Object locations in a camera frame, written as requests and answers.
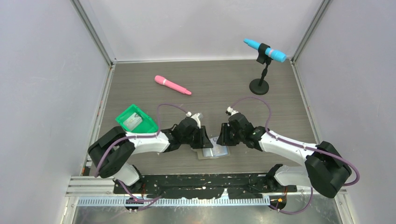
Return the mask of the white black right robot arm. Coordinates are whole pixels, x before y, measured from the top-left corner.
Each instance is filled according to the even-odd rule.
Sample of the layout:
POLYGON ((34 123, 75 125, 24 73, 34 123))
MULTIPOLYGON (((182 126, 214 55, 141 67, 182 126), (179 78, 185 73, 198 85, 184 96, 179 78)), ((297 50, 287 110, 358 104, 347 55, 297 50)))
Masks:
POLYGON ((327 198, 334 198, 352 174, 352 169, 335 147, 326 141, 304 143, 281 136, 263 126, 254 127, 240 112, 227 112, 228 122, 222 123, 218 145, 236 146, 243 143, 260 152, 273 153, 299 164, 290 167, 274 165, 264 182, 271 191, 289 185, 310 187, 327 198))

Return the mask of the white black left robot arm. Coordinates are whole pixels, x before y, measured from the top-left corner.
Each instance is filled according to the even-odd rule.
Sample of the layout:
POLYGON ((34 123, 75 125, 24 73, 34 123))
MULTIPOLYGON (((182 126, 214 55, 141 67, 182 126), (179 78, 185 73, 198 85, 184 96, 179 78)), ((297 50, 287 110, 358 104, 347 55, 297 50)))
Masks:
POLYGON ((137 168, 128 164, 129 157, 148 152, 167 153, 179 149, 181 145, 192 149, 213 147, 199 119, 186 117, 179 124, 156 134, 138 135, 116 126, 91 144, 87 152, 96 167, 96 176, 114 177, 123 182, 130 192, 138 193, 142 190, 143 180, 137 168))

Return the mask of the grey card holder wallet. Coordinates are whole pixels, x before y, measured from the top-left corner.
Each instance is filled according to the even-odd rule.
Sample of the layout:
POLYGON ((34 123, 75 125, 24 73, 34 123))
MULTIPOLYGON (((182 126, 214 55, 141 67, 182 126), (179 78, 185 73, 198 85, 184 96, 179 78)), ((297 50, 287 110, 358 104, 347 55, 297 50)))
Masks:
POLYGON ((221 146, 217 144, 218 139, 219 137, 210 138, 210 142, 213 144, 212 148, 191 149, 191 150, 197 154, 198 160, 217 159, 217 158, 230 156, 231 153, 227 146, 221 146))

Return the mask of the white gold VIP card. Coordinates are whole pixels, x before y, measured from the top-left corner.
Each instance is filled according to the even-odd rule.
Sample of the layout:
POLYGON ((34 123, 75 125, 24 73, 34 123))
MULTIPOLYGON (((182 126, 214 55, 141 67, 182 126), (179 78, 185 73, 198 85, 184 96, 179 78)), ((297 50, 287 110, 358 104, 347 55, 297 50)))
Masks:
POLYGON ((212 149, 212 153, 214 157, 220 157, 229 154, 227 146, 220 146, 220 145, 216 145, 212 149))

